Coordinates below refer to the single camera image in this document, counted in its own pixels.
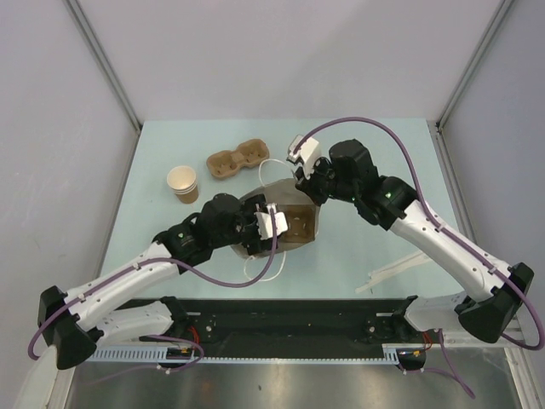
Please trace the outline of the light blue paper bag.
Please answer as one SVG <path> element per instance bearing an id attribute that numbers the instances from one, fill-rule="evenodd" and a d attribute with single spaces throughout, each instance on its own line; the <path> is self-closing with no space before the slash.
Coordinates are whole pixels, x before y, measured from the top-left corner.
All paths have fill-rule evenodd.
<path id="1" fill-rule="evenodd" d="M 290 171 L 292 176 L 266 184 L 261 176 L 261 171 L 262 166 L 268 162 L 282 164 Z M 319 207 L 306 194 L 295 188 L 295 173 L 283 161 L 274 158 L 265 159 L 259 164 L 258 178 L 260 186 L 244 194 L 240 199 L 244 202 L 253 196 L 263 194 L 277 205 L 280 212 L 284 213 L 288 226 L 288 230 L 279 237 L 278 248 L 274 257 L 275 261 L 280 259 L 278 271 L 273 274 L 273 268 L 269 268 L 267 273 L 260 279 L 261 283 L 265 283 L 275 280 L 282 273 L 289 251 L 308 245 L 316 239 L 318 235 Z"/>

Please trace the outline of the brown cardboard cup carrier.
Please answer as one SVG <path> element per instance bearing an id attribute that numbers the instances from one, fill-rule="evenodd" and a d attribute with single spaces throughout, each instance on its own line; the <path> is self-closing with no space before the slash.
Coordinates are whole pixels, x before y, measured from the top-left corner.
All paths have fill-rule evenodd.
<path id="1" fill-rule="evenodd" d="M 282 234 L 283 242 L 304 245 L 315 240 L 316 208 L 314 205 L 286 205 L 283 213 L 289 225 L 289 230 Z"/>

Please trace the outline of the stack of paper cups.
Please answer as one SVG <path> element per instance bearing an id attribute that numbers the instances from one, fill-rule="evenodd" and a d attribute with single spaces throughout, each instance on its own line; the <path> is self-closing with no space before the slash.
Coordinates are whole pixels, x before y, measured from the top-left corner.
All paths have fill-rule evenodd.
<path id="1" fill-rule="evenodd" d="M 171 169 L 167 175 L 167 184 L 183 204 L 189 205 L 197 201 L 198 179 L 192 167 L 181 165 Z"/>

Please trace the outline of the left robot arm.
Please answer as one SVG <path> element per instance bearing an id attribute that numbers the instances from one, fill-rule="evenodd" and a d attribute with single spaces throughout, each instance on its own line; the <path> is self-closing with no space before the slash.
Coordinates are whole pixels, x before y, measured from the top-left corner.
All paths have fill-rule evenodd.
<path id="1" fill-rule="evenodd" d="M 144 308 L 124 309 L 134 295 L 185 272 L 213 285 L 241 289 L 260 280 L 228 282 L 198 270 L 214 251 L 241 245 L 265 252 L 266 274 L 278 252 L 287 225 L 284 213 L 273 202 L 257 194 L 246 200 L 219 193 L 181 223 L 158 233 L 151 244 L 130 262 L 84 285 L 63 291 L 56 285 L 39 297 L 37 332 L 27 353 L 38 358 L 35 344 L 42 338 L 56 354 L 59 370 L 76 367 L 102 345 L 136 337 L 176 341 L 188 330 L 184 310 L 174 298 L 166 297 Z"/>

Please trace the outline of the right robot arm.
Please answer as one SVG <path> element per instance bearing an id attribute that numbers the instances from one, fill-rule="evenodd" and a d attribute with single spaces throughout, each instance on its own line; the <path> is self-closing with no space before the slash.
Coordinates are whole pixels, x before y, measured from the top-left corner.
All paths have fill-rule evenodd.
<path id="1" fill-rule="evenodd" d="M 295 164 L 296 188 L 317 206 L 337 199 L 355 206 L 369 224 L 412 243 L 462 286 L 450 296 L 408 297 L 393 320 L 393 333 L 412 342 L 424 331 L 463 329 L 485 343 L 497 342 L 533 279 L 524 264 L 510 266 L 486 255 L 475 243 L 451 230 L 395 176 L 382 176 L 369 150 L 357 140 L 336 143 L 323 157 L 316 140 L 297 136 L 287 159 Z"/>

